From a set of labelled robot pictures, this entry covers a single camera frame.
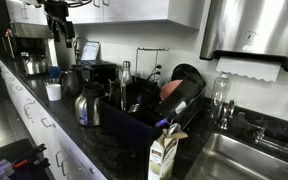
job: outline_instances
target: paper towel dispenser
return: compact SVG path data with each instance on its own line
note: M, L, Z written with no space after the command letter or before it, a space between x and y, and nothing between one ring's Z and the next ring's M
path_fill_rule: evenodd
M277 61L288 71L288 0L211 0L200 58Z

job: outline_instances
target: coffee maker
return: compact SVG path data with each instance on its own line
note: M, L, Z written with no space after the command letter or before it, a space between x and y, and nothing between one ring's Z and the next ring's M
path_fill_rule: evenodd
M49 44L53 36L47 26L14 23L2 40L6 53L13 58L25 76L43 74L53 65Z

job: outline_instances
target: sink basin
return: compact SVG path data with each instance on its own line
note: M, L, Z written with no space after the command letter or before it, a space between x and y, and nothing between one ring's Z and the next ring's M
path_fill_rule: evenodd
M288 163L221 134L213 134L186 180L288 179Z

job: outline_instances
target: backsplash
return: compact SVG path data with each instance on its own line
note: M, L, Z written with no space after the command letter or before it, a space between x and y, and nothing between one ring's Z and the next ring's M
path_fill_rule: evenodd
M215 70L217 60L199 59L204 28L210 0L206 0L200 31L172 23L117 23L75 25L76 37L101 43L100 58L121 65L131 61L134 74L136 50L145 48L169 48L159 52L158 63L162 65L160 84L170 80L178 64L187 63L196 67L207 82L206 96L211 96L212 86L219 72ZM66 49L63 43L55 43L58 64L68 67L74 62L73 49ZM139 51L138 70L141 77L147 77L155 63L156 53ZM288 73L281 69L275 83L231 75L231 90L227 101L234 99L238 106L268 114L288 121Z

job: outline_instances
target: carton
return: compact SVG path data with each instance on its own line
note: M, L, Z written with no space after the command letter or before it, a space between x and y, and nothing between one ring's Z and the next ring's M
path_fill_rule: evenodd
M163 134L153 142L150 149L148 180L171 178L179 139L186 138L179 124L163 129Z

